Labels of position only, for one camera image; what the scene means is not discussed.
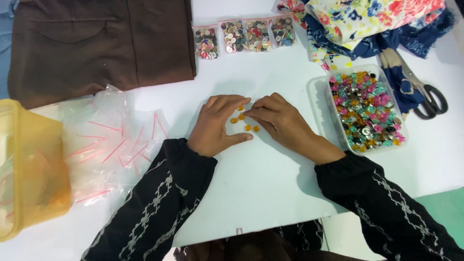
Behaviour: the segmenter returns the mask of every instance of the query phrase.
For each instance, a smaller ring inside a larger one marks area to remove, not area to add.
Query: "green surface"
[[[464,248],[464,188],[416,198],[430,215],[445,226],[460,248]]]

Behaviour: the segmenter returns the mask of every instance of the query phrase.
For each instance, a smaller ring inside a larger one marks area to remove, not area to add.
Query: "pocket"
[[[106,27],[106,20],[34,21],[38,33],[50,39],[76,43],[97,35]]]

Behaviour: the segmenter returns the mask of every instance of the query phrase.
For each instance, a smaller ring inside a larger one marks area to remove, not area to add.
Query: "bag of buttons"
[[[253,52],[270,52],[272,50],[269,37],[268,19],[252,18],[244,19],[245,28],[248,32],[248,46],[245,48]]]
[[[241,18],[218,21],[224,33],[224,45],[228,53],[247,50],[248,41],[242,22]]]
[[[296,43],[296,34],[292,22],[293,18],[290,13],[269,17],[269,25],[277,47],[292,46]]]
[[[192,26],[195,39],[195,55],[202,59],[216,59],[219,57],[217,27],[217,23]]]

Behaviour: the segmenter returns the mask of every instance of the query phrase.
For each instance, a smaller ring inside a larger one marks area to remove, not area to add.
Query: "hand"
[[[255,119],[271,137],[316,164],[345,157],[345,153],[322,136],[316,135],[304,118],[280,94],[273,93],[256,101],[245,115]]]
[[[226,121],[234,110],[250,102],[240,95],[211,96],[201,107],[195,127],[187,140],[187,146],[201,156],[213,157],[232,145],[252,140],[253,135],[226,134]]]

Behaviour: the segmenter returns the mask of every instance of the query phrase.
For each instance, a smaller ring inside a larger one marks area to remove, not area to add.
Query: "orange plastic container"
[[[62,124],[0,100],[0,242],[71,207]]]

